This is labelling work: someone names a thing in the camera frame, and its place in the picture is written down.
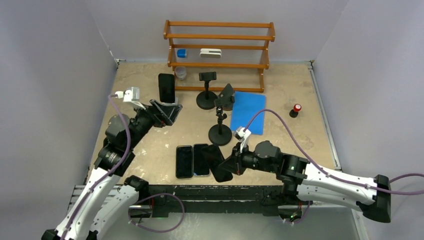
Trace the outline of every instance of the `tripod base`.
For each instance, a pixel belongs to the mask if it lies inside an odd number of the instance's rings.
[[[206,92],[202,91],[196,97],[196,103],[199,108],[203,110],[210,110],[215,108],[215,99],[217,99],[217,95],[214,92],[209,92],[209,98],[206,99]]]
[[[208,136],[209,136],[210,142],[218,146],[227,145],[231,141],[231,138],[233,137],[233,133],[231,132],[231,129],[228,126],[223,124],[222,134],[219,134],[218,132],[219,132],[218,124],[212,126],[209,129]]]

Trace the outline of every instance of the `blue cutting board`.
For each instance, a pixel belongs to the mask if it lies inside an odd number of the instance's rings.
[[[246,127],[250,119],[265,108],[267,102],[267,97],[264,95],[242,91],[236,91],[234,99],[235,103],[232,106],[229,126],[232,131],[237,130],[240,126]],[[264,134],[264,114],[264,112],[261,112],[249,126],[249,131],[252,134]]]

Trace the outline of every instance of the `small red object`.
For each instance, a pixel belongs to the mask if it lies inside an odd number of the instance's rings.
[[[296,113],[298,113],[301,109],[302,109],[302,106],[299,103],[296,103],[293,106],[293,111],[295,111]]]

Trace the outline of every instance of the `gray wall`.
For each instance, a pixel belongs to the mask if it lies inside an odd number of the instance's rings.
[[[0,1],[1,239],[40,239],[63,219],[114,76],[83,0]]]
[[[272,61],[315,59],[348,0],[86,0],[115,58],[166,62],[165,20],[274,22]]]
[[[423,173],[424,1],[349,1],[314,65],[343,171]],[[423,189],[422,179],[394,190]],[[392,196],[372,240],[424,238],[424,195]]]

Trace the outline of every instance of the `wooden shelf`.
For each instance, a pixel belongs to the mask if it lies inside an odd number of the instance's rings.
[[[175,33],[171,32],[171,27],[211,27],[211,28],[252,28],[252,29],[267,29],[266,34],[200,34],[200,33]],[[236,91],[242,92],[264,92],[264,69],[270,67],[268,57],[269,42],[274,42],[276,38],[274,24],[270,23],[249,23],[249,22],[201,22],[201,21],[169,21],[166,20],[163,29],[163,38],[169,41],[168,66],[172,67],[172,72],[175,73],[176,67],[197,67],[197,68],[242,68],[242,69],[258,69],[259,73],[259,88],[239,88],[234,87]],[[222,44],[174,44],[174,39],[199,39],[199,40],[245,40],[245,41],[264,41],[261,45],[222,45]],[[240,56],[235,57],[235,62],[219,62],[217,59],[213,62],[193,62],[186,59],[187,62],[177,61],[175,49],[221,49],[230,51],[262,51],[260,59],[257,63],[243,63],[240,61]],[[202,91],[203,87],[196,86],[176,86],[177,91]],[[211,91],[222,91],[222,87],[211,87]]]
[[[224,40],[258,40],[272,41],[272,36],[256,35],[231,35],[231,34],[188,34],[188,33],[168,33],[168,39],[224,39]]]
[[[171,62],[170,67],[266,69],[266,64],[219,62]]]

